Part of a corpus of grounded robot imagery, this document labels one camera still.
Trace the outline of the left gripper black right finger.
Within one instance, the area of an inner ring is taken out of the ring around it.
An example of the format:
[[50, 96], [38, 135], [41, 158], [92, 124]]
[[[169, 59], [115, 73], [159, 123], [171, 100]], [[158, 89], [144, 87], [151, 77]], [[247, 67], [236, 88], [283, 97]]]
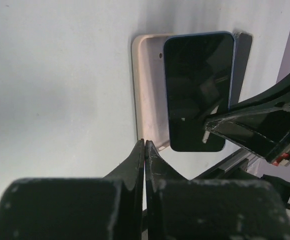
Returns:
[[290, 182], [264, 175], [188, 180], [145, 143], [150, 240], [290, 240]]

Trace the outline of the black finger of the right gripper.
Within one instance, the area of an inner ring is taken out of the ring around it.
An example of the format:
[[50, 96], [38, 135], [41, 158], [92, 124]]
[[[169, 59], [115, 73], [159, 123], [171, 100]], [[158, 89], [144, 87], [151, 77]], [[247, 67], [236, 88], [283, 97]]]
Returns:
[[266, 91], [238, 103], [228, 116], [240, 118], [277, 111], [290, 114], [290, 73]]
[[290, 102], [274, 100], [217, 113], [206, 118], [205, 130], [261, 158], [276, 158], [290, 145]]

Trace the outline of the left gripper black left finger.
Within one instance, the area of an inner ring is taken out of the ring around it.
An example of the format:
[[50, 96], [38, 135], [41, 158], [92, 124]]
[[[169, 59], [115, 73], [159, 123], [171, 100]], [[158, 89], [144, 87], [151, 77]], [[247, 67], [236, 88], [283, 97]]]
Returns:
[[0, 240], [139, 240], [145, 143], [101, 178], [20, 178], [0, 199]]

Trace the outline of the beige phone case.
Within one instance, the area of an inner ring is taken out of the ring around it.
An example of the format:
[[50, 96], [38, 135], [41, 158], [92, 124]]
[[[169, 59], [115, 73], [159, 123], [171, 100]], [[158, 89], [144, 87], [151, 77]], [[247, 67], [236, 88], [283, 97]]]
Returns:
[[143, 34], [131, 44], [137, 138], [170, 146], [163, 47], [171, 34]]

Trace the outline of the blue phone case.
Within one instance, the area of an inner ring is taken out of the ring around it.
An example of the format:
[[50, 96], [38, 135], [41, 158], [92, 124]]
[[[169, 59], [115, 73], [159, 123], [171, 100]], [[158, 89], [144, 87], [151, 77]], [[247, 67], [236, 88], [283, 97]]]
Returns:
[[209, 115], [229, 109], [235, 38], [227, 31], [174, 35], [163, 45], [170, 147], [219, 152], [225, 139], [205, 130]]

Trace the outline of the pink phone case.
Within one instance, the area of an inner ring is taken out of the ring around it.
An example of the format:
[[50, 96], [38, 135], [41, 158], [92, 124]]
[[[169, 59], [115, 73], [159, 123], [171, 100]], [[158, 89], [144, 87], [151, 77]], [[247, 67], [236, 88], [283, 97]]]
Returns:
[[241, 91], [253, 45], [253, 35], [245, 31], [236, 31], [234, 33], [234, 39], [235, 50], [229, 98], [230, 109], [238, 104], [240, 100]]

